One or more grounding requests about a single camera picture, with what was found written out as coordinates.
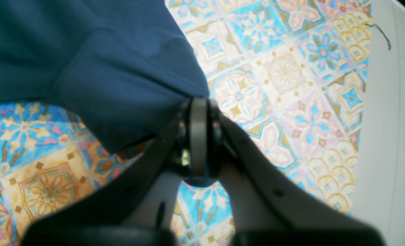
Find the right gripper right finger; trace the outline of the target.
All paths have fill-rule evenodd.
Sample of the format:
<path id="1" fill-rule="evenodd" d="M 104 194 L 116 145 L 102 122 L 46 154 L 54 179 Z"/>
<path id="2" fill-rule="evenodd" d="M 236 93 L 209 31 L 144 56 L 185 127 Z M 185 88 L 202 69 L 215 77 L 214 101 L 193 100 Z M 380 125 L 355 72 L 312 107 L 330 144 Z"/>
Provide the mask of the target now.
<path id="1" fill-rule="evenodd" d="M 383 246 L 379 232 L 307 194 L 207 101 L 207 173 L 231 201 L 232 246 Z"/>

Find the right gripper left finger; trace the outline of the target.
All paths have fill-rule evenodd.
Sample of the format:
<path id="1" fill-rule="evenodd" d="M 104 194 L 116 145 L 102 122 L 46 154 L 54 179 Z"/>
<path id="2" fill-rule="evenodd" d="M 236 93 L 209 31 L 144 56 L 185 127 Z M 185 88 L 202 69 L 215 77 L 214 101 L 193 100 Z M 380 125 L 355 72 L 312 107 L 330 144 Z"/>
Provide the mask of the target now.
<path id="1" fill-rule="evenodd" d="M 169 226 L 181 182 L 208 185 L 208 100 L 185 102 L 128 170 L 32 224 L 23 246 L 175 246 Z"/>

